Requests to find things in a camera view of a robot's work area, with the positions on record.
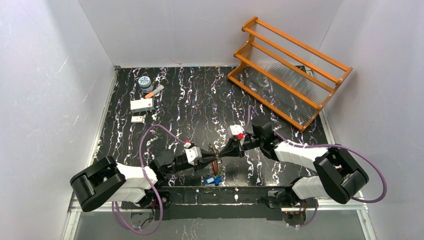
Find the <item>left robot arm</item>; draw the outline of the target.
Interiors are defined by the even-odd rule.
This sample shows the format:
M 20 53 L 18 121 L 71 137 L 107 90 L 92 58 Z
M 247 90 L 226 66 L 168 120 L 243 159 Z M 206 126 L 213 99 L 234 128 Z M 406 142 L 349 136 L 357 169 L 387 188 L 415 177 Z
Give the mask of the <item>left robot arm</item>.
M 142 205 L 151 199 L 153 188 L 169 175 L 193 169 L 202 170 L 217 160 L 214 152 L 198 146 L 185 148 L 175 155 L 162 151 L 145 167 L 128 166 L 106 156 L 74 175 L 69 183 L 83 212 L 91 212 L 108 202 L 131 202 Z

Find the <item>keyring with coloured key tags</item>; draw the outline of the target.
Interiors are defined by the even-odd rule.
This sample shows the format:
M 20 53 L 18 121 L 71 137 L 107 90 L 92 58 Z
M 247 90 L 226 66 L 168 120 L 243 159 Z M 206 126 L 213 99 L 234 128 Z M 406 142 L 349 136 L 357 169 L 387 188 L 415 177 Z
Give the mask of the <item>keyring with coloured key tags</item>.
M 219 158 L 219 150 L 212 145 L 211 143 L 208 144 L 208 150 L 210 152 L 215 153 L 216 159 L 211 162 L 213 175 L 208 175 L 208 177 L 204 180 L 204 183 L 208 185 L 215 185 L 216 187 L 219 186 L 224 178 L 224 172 L 222 170 L 222 161 Z

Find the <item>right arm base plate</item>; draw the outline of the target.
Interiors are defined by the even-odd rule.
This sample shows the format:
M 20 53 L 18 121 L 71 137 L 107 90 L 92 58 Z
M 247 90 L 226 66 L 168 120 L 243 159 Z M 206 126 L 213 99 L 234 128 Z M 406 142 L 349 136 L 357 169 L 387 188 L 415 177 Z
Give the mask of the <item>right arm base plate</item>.
M 305 212 L 308 208 L 314 209 L 317 205 L 317 200 L 314 198 L 300 199 L 293 192 L 286 192 L 284 189 L 269 190 L 256 202 L 265 204 L 271 209 L 291 208 L 291 212 Z

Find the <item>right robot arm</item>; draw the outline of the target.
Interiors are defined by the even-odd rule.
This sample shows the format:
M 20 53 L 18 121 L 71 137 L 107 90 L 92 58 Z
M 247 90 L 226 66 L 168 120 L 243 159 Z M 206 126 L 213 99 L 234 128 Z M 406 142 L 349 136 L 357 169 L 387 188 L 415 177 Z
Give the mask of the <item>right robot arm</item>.
M 246 151 L 258 148 L 269 159 L 314 171 L 314 176 L 296 178 L 275 196 L 288 205 L 310 198 L 330 198 L 346 204 L 369 182 L 364 169 L 340 145 L 294 143 L 276 133 L 269 123 L 253 124 L 252 130 L 248 133 L 240 125 L 231 125 L 229 141 L 218 156 L 241 158 Z

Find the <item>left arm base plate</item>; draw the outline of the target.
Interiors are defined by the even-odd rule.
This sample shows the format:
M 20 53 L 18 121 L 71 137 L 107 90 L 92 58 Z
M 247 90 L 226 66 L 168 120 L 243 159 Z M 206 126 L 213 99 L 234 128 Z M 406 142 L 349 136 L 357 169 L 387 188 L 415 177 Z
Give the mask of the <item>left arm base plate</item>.
M 147 190 L 145 196 L 138 202 L 129 202 L 123 201 L 120 205 L 122 209 L 125 210 L 135 210 L 135 209 L 150 209 L 150 210 L 159 210 L 160 204 L 162 204 L 163 209 L 168 209 L 171 205 L 171 195 L 169 191 L 158 190 L 159 198 L 157 198 L 153 190 Z

